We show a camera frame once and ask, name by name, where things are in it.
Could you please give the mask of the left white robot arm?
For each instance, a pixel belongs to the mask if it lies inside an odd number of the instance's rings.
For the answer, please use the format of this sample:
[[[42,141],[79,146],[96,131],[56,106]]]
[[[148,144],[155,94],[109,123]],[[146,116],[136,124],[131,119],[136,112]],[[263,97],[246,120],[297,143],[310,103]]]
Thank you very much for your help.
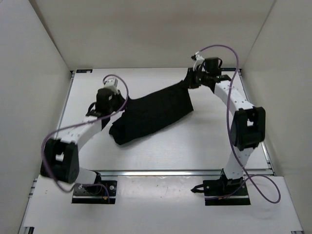
[[[112,116],[124,110],[128,96],[123,97],[117,88],[117,75],[109,74],[103,78],[103,88],[97,92],[81,123],[62,127],[49,133],[41,144],[40,175],[60,182],[81,184],[91,194],[102,188],[99,174],[84,169],[79,164],[79,152],[93,136],[100,133]]]

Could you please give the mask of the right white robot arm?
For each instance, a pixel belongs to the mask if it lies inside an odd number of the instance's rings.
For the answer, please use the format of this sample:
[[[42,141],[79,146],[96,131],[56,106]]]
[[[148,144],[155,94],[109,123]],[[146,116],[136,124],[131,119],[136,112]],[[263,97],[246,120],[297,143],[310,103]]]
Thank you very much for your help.
[[[255,107],[247,101],[233,87],[233,79],[221,73],[220,58],[203,58],[195,54],[192,60],[195,63],[187,73],[190,88],[209,87],[227,106],[227,113],[233,116],[232,120],[228,120],[232,152],[218,180],[219,191],[230,195],[241,185],[243,169],[250,155],[265,138],[266,113],[264,108]]]

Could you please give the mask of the black pleated skirt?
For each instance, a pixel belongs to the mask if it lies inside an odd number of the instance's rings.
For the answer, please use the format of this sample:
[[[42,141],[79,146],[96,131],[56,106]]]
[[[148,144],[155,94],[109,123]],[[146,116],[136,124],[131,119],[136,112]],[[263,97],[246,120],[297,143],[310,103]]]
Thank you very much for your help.
[[[189,81],[184,80],[137,99],[128,99],[109,135],[118,145],[154,134],[191,113]]]

